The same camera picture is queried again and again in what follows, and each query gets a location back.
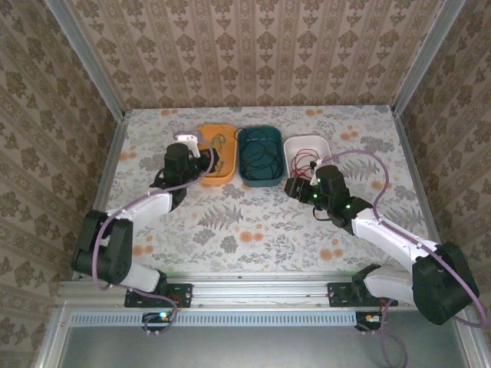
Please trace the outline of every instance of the red wire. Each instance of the red wire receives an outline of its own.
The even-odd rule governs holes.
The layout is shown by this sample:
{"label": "red wire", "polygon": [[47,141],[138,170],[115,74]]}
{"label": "red wire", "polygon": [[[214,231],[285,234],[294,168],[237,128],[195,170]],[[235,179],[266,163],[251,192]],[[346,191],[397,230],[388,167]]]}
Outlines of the red wire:
{"label": "red wire", "polygon": [[307,158],[312,158],[311,161],[315,161],[319,159],[319,155],[317,151],[315,151],[315,149],[303,148],[297,152],[295,157],[293,157],[292,161],[290,162],[290,168],[292,169],[292,174],[295,177],[308,180],[312,179],[310,165],[303,165],[301,167],[298,167],[300,161]]}

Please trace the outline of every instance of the patterned wallpaper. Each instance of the patterned wallpaper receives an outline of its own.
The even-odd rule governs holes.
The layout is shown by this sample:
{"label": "patterned wallpaper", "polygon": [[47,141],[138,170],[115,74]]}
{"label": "patterned wallpaper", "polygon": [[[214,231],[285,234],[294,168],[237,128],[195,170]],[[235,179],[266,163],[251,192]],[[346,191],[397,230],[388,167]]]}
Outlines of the patterned wallpaper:
{"label": "patterned wallpaper", "polygon": [[491,1],[467,0],[403,122],[442,240],[463,248],[489,310]]}
{"label": "patterned wallpaper", "polygon": [[126,109],[390,104],[443,0],[66,0]]}
{"label": "patterned wallpaper", "polygon": [[0,1],[0,366],[29,366],[115,122],[44,3]]}

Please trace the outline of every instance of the floral tablecloth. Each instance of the floral tablecloth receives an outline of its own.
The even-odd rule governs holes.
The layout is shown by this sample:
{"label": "floral tablecloth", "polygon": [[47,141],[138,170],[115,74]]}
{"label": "floral tablecloth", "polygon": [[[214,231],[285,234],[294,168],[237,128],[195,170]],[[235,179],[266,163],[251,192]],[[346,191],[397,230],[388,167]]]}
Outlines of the floral tablecloth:
{"label": "floral tablecloth", "polygon": [[[427,236],[410,172],[387,106],[233,107],[134,110],[124,141],[108,209],[144,194],[163,165],[173,133],[204,123],[234,127],[270,124],[283,140],[299,134],[324,137],[332,154],[366,149],[387,164],[390,186],[380,202],[389,219]],[[373,202],[384,182],[367,156],[338,163],[353,196]],[[372,262],[394,264],[367,241],[317,222],[311,207],[290,199],[282,183],[249,188],[239,174],[221,187],[196,184],[174,212],[155,218],[135,234],[133,256],[162,271],[357,271]]]}

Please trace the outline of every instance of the white tray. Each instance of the white tray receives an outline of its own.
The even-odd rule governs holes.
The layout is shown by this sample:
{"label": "white tray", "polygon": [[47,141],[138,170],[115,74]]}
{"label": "white tray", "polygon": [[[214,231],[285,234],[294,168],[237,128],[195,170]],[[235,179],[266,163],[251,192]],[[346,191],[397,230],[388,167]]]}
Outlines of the white tray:
{"label": "white tray", "polygon": [[[313,149],[317,152],[320,159],[324,159],[326,156],[331,156],[331,150],[329,149],[328,141],[321,136],[293,136],[288,138],[285,143],[283,143],[283,151],[285,153],[286,170],[288,177],[291,177],[292,168],[290,164],[292,159],[296,156],[299,150],[305,148]],[[303,165],[308,165],[312,161],[311,158],[305,157],[300,159],[298,167]]]}

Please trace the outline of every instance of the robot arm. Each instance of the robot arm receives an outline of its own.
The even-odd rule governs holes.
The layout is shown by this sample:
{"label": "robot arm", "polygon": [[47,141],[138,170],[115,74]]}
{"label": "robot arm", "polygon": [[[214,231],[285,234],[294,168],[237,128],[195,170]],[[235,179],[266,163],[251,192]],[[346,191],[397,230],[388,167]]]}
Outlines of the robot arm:
{"label": "robot arm", "polygon": [[[443,324],[472,303],[458,281],[423,250],[422,245],[439,255],[479,296],[463,253],[455,244],[447,242],[438,245],[408,232],[383,216],[378,218],[370,203],[350,195],[344,177],[336,166],[316,168],[315,175],[313,182],[300,178],[288,179],[285,192],[299,202],[327,211],[334,225],[368,240],[404,267],[402,271],[395,271],[389,267],[371,265],[358,272],[353,277],[353,290],[358,298],[388,297],[416,305],[422,315],[434,324]],[[390,228],[415,239],[417,245]]]}
{"label": "robot arm", "polygon": [[[198,149],[198,136],[179,134],[178,143],[167,147],[164,167],[161,169],[151,189],[130,207],[121,212],[107,227],[103,238],[109,238],[107,246],[99,248],[97,255],[97,276],[112,285],[136,288],[147,293],[165,295],[166,275],[132,259],[133,234],[141,230],[149,221],[173,211],[186,196],[186,188],[176,186],[196,180],[210,165],[211,155],[207,149]],[[219,160],[213,150],[211,172]],[[75,245],[72,268],[83,274],[92,274],[92,258],[96,237],[104,222],[116,212],[89,211],[82,224],[81,233]]]}

